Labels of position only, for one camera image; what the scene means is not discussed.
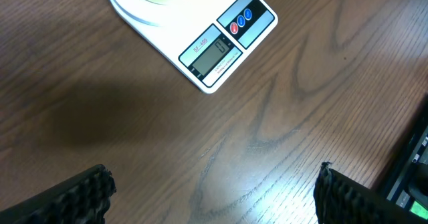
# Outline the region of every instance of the scale label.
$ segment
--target scale label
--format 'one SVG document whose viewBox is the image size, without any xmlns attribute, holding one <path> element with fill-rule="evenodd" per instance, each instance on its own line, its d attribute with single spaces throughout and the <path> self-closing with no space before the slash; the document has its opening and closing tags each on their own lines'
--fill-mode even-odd
<svg viewBox="0 0 428 224">
<path fill-rule="evenodd" d="M 230 66 L 238 59 L 242 52 L 234 47 L 208 74 L 208 76 L 203 80 L 204 84 L 207 86 L 212 86 L 222 75 L 229 69 Z"/>
<path fill-rule="evenodd" d="M 221 34 L 214 25 L 193 42 L 193 44 L 180 56 L 180 61 L 189 67 Z"/>
</svg>

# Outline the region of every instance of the scale platform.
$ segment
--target scale platform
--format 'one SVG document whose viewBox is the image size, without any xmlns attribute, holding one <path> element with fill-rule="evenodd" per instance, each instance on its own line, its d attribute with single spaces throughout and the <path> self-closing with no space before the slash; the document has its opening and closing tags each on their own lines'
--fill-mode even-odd
<svg viewBox="0 0 428 224">
<path fill-rule="evenodd" d="M 263 0 L 110 0 L 117 13 L 207 94 L 215 92 L 278 23 Z"/>
</svg>

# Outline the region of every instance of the brown wood surface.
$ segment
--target brown wood surface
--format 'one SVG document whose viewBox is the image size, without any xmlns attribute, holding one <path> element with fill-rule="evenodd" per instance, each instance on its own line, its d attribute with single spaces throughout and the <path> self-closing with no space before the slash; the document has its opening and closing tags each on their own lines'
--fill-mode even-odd
<svg viewBox="0 0 428 224">
<path fill-rule="evenodd" d="M 315 223 L 320 163 L 370 187 L 428 89 L 428 0 L 266 0 L 213 95 L 108 0 L 0 0 L 0 209 L 95 165 L 107 223 Z"/>
</svg>

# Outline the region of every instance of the scale body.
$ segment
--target scale body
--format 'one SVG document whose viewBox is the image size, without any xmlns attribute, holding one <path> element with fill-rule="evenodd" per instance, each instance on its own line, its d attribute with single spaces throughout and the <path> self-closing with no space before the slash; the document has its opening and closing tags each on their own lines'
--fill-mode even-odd
<svg viewBox="0 0 428 224">
<path fill-rule="evenodd" d="M 277 25 L 263 0 L 110 0 L 117 13 L 207 94 Z"/>
</svg>

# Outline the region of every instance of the digital display screen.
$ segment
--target digital display screen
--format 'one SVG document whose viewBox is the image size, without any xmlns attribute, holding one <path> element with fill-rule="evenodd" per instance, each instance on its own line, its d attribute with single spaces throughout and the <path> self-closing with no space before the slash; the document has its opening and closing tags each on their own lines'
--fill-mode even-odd
<svg viewBox="0 0 428 224">
<path fill-rule="evenodd" d="M 207 72 L 226 55 L 230 48 L 220 39 L 215 40 L 202 56 L 196 60 L 193 67 L 202 75 L 206 75 Z"/>
</svg>

